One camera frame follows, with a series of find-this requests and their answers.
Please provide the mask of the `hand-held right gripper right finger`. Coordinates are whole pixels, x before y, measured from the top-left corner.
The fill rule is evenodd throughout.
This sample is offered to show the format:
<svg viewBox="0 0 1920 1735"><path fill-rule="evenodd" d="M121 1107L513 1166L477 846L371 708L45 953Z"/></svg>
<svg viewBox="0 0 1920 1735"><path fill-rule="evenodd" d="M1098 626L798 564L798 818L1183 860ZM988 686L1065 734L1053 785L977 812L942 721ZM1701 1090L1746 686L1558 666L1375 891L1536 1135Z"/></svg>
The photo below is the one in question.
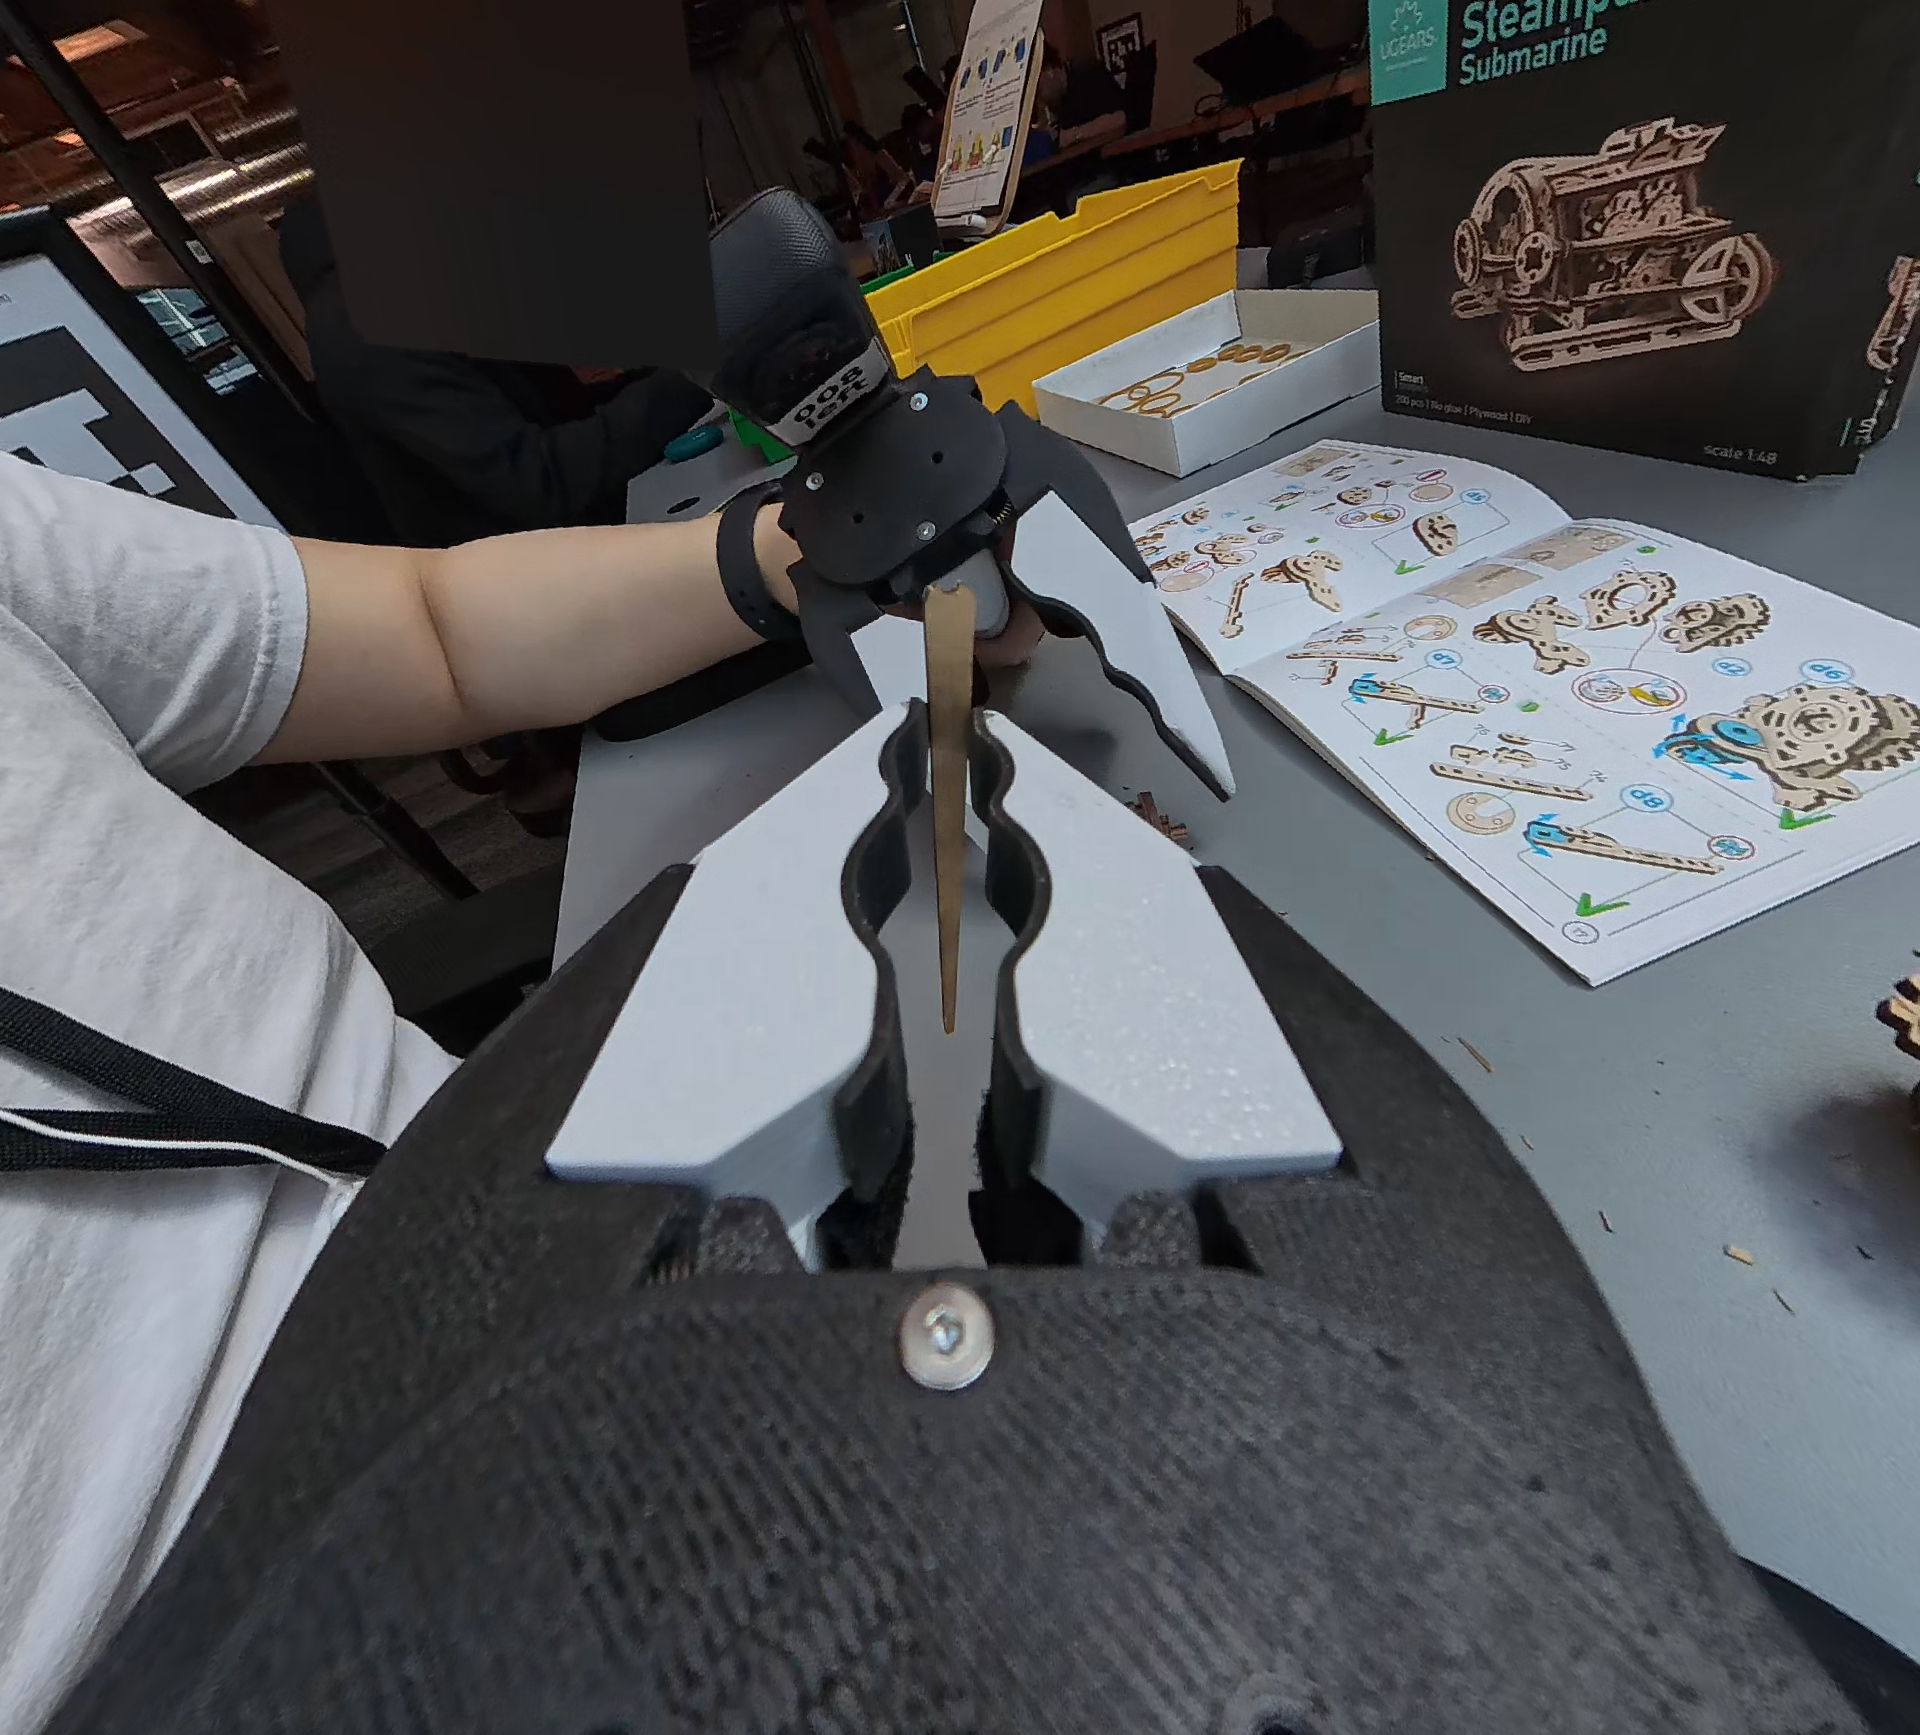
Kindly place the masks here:
<svg viewBox="0 0 1920 1735"><path fill-rule="evenodd" d="M975 1233L1073 1259L1138 1194L1322 1178L1341 1143L1175 840L996 709L975 713L985 904L1010 931Z"/></svg>

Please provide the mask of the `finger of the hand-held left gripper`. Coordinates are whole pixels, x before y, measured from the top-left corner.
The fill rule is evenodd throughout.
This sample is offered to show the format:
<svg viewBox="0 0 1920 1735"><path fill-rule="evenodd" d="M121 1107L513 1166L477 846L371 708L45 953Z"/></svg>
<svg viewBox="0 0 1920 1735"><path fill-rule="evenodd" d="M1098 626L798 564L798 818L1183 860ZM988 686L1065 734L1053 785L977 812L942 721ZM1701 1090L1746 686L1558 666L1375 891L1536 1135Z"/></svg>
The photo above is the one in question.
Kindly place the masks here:
<svg viewBox="0 0 1920 1735"><path fill-rule="evenodd" d="M806 648L827 686L853 708L857 719L882 709L875 682L857 653L857 634L878 621L878 605L866 593L807 593L806 598Z"/></svg>
<svg viewBox="0 0 1920 1735"><path fill-rule="evenodd" d="M1038 499L1014 526L1010 584L1053 628L1078 634L1107 682L1129 690L1153 719L1157 737L1221 796L1234 801L1238 778L1214 708L1192 675L1163 593L1144 580L1123 539L1116 554L1094 526L1059 495Z"/></svg>

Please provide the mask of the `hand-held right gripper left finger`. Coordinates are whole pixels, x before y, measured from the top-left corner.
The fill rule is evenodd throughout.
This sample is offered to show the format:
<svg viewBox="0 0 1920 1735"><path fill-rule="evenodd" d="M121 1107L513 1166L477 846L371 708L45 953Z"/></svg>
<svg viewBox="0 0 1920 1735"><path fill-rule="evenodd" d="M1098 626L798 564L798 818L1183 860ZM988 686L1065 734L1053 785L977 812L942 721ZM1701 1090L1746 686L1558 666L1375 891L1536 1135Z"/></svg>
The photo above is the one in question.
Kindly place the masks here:
<svg viewBox="0 0 1920 1735"><path fill-rule="evenodd" d="M764 1200L801 1263L887 1263L909 1162L882 924L909 889L928 704L863 721L678 870L544 1170Z"/></svg>

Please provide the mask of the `thin wooden strip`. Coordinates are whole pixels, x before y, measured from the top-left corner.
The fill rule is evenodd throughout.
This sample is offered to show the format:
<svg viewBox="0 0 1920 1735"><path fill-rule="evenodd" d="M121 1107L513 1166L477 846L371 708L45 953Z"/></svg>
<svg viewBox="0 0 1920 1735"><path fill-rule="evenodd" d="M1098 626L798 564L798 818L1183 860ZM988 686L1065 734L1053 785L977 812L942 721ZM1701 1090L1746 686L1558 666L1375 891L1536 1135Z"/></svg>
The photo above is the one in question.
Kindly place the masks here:
<svg viewBox="0 0 1920 1735"><path fill-rule="evenodd" d="M933 920L942 1029L956 1018L956 953L967 910L967 818L970 818L970 728L975 728L975 590L933 584L924 598L928 666L928 801L933 836Z"/></svg>

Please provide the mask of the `person's left forearm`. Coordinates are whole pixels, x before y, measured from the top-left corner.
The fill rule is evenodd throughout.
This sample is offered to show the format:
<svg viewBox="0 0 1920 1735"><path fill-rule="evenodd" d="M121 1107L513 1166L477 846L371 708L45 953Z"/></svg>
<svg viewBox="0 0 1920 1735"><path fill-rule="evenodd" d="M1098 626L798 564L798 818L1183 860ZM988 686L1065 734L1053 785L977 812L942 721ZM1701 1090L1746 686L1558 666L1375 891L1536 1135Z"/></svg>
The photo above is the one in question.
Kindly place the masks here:
<svg viewBox="0 0 1920 1735"><path fill-rule="evenodd" d="M307 648L258 764L433 757L583 721L746 653L718 520L450 551L298 539Z"/></svg>

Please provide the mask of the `grey desk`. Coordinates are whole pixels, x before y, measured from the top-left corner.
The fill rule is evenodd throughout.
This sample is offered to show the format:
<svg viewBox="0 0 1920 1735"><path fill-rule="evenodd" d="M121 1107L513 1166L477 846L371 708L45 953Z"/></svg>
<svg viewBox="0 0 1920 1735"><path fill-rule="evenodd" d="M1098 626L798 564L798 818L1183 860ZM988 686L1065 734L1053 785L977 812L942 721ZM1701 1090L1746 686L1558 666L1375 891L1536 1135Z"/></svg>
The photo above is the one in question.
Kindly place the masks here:
<svg viewBox="0 0 1920 1735"><path fill-rule="evenodd" d="M1574 516L1621 509L1914 621L1914 398L1862 473L1780 484L1418 426L1379 390L1167 479L1091 450L1128 520L1318 436L1472 456ZM1151 791L1493 1120L1589 1263L1659 1417L1739 1556L1914 1658L1914 1064L1875 1000L1914 953L1914 851L1696 944L1607 991L1565 979L1384 812L1209 664L1238 801L1167 755L1078 639L996 675L1010 713L1111 793ZM807 673L671 734L583 737L553 961L665 863L848 734ZM899 1259L977 1259L975 1098L1004 925L970 856L962 1018L942 1033L928 821L887 924L904 995L913 1178Z"/></svg>

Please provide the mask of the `person's left hand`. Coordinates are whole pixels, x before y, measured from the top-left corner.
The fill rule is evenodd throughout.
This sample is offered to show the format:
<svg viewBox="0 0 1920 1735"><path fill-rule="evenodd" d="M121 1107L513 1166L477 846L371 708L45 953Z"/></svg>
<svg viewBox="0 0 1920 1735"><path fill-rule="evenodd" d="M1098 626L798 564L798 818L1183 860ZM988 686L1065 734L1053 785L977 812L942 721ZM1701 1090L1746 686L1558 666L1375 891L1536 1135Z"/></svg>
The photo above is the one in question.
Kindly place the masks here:
<svg viewBox="0 0 1920 1735"><path fill-rule="evenodd" d="M1015 593L1002 564L975 580L975 664L983 673L1022 666L1045 639L1045 618Z"/></svg>

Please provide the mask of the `black wristband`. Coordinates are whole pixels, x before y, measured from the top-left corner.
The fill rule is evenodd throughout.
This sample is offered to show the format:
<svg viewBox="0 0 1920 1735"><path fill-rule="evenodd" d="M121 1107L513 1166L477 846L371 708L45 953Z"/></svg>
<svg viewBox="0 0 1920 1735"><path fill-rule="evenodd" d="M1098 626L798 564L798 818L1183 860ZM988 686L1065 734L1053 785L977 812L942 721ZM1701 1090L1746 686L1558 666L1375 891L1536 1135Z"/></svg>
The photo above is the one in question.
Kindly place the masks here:
<svg viewBox="0 0 1920 1735"><path fill-rule="evenodd" d="M780 501L778 484L763 484L737 490L713 526L713 569L727 593L730 614L763 639L763 644L801 644L806 628L798 614L790 614L764 584L756 560L756 516Z"/></svg>

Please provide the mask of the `yellow plastic bin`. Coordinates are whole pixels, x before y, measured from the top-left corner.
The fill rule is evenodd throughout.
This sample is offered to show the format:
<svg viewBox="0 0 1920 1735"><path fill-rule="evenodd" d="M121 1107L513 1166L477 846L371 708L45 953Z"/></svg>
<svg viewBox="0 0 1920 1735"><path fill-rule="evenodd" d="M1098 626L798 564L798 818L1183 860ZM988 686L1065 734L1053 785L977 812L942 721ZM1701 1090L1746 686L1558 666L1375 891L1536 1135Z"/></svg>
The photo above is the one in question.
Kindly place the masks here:
<svg viewBox="0 0 1920 1735"><path fill-rule="evenodd" d="M1068 221L1023 221L871 286L866 310L899 378L975 378L988 410L1031 414L1041 378L1238 286L1238 252L1201 255L1196 232L1134 245L1102 229L1077 240Z"/></svg>
<svg viewBox="0 0 1920 1735"><path fill-rule="evenodd" d="M1201 255L1238 252L1238 186L1242 160L1216 160L1077 202L1068 232L1077 240L1116 229L1123 240L1153 245L1196 232Z"/></svg>

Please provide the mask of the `wooden board instruction sign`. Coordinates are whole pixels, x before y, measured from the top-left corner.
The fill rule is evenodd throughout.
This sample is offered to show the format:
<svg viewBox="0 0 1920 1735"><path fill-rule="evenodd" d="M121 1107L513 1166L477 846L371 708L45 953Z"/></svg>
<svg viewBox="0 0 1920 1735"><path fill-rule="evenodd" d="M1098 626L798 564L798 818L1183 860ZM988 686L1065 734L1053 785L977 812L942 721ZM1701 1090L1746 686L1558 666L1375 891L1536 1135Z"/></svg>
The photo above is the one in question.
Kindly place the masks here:
<svg viewBox="0 0 1920 1735"><path fill-rule="evenodd" d="M992 237L1014 210L1045 64L1041 16L1045 0L975 0L929 202L942 240Z"/></svg>

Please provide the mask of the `black power adapter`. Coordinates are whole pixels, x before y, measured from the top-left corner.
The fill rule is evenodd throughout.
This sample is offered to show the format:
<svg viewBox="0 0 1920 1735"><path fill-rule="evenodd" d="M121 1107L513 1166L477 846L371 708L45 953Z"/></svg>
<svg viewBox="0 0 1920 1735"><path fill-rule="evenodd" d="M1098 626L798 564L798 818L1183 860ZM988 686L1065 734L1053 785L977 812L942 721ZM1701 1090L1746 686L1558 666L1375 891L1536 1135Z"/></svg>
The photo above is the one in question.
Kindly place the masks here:
<svg viewBox="0 0 1920 1735"><path fill-rule="evenodd" d="M1267 245L1267 284L1271 292L1315 286L1339 275L1354 275L1375 258L1375 221L1366 210L1318 211Z"/></svg>

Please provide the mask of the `white instruction booklet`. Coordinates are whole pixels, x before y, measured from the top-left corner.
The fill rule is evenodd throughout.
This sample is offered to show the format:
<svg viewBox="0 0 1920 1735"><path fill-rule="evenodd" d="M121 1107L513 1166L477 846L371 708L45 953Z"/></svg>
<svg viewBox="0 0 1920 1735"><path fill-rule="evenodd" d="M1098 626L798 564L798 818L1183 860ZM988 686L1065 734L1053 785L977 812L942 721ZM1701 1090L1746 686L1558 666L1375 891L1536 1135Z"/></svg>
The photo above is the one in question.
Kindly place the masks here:
<svg viewBox="0 0 1920 1735"><path fill-rule="evenodd" d="M1914 628L1788 573L1352 441L1129 535L1234 686L1589 987L1914 846Z"/></svg>

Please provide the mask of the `person's white shirt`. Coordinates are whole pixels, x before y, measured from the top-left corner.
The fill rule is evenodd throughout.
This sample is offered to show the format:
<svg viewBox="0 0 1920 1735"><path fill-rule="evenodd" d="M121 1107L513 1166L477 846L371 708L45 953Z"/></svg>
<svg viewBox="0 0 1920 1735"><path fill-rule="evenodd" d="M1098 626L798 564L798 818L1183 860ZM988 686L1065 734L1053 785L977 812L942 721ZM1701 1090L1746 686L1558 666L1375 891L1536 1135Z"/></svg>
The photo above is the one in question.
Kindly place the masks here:
<svg viewBox="0 0 1920 1735"><path fill-rule="evenodd" d="M4 456L4 991L391 1143L450 1058L184 801L273 737L303 648L278 529ZM340 1215L273 1166L4 1175L4 1731L153 1578Z"/></svg>

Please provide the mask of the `black model kit box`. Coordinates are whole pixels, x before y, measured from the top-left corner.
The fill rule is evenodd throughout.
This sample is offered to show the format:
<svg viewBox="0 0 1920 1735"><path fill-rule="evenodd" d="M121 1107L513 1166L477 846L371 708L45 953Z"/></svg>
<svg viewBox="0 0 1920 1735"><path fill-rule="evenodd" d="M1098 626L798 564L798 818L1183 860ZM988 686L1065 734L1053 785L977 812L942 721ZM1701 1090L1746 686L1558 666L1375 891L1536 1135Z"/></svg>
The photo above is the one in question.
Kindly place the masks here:
<svg viewBox="0 0 1920 1735"><path fill-rule="evenodd" d="M1768 479L1914 371L1914 0L1366 0L1379 399Z"/></svg>

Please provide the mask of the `black white marker board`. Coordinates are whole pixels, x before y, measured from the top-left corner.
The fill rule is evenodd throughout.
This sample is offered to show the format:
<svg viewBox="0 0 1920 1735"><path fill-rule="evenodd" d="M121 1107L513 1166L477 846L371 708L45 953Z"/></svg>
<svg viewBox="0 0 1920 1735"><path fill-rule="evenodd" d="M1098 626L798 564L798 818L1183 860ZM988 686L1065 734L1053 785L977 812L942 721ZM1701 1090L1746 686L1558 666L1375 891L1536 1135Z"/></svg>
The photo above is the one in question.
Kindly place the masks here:
<svg viewBox="0 0 1920 1735"><path fill-rule="evenodd" d="M4 211L4 450L284 529L205 378L52 210Z"/></svg>

